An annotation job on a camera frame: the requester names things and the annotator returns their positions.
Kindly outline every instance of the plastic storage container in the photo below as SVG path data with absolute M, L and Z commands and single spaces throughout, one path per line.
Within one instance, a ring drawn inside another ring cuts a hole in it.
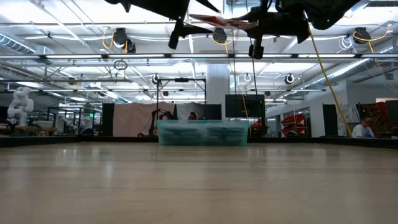
M 161 146 L 245 146 L 249 122 L 161 120 L 157 130 Z

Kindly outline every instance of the computer monitor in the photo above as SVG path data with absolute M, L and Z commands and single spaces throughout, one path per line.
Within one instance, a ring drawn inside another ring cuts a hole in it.
M 227 118 L 263 118 L 266 109 L 264 107 L 264 95 L 225 95 L 225 116 Z

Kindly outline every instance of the white robot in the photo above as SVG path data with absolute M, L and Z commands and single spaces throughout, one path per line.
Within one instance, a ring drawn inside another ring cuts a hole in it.
M 11 104 L 8 106 L 8 117 L 13 118 L 16 115 L 19 117 L 19 126 L 26 126 L 27 120 L 27 112 L 32 112 L 34 107 L 34 102 L 32 99 L 28 98 L 28 94 L 30 93 L 30 88 L 27 87 L 19 87 L 17 91 L 15 91 L 12 95 L 14 99 L 12 99 Z

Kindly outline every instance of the white column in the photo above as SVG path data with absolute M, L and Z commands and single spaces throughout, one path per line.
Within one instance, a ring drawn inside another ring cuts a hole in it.
M 222 117 L 225 118 L 225 95 L 229 94 L 228 64 L 207 65 L 207 103 L 221 104 Z

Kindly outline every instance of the black curtain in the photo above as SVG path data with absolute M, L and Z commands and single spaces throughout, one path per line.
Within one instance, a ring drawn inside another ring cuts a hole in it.
M 338 136 L 335 105 L 323 105 L 323 122 L 325 123 L 326 136 Z
M 102 135 L 113 136 L 114 103 L 104 103 L 102 106 Z

